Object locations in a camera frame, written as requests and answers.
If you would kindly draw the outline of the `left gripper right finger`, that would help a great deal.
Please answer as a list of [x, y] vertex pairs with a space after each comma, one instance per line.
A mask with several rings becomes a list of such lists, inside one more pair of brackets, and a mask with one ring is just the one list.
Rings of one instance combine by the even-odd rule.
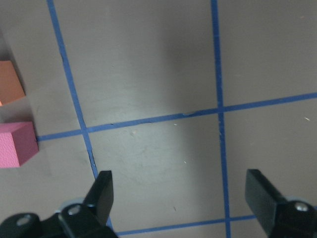
[[258, 169], [248, 169], [245, 200], [268, 238], [315, 238], [317, 210], [285, 197]]

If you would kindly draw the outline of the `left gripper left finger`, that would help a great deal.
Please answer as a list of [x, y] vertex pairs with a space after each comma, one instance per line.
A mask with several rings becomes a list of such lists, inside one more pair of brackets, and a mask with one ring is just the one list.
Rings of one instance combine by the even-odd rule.
[[101, 171], [81, 203], [65, 206], [40, 220], [35, 213], [18, 213], [0, 224], [2, 238], [115, 238], [106, 223], [113, 205], [111, 171]]

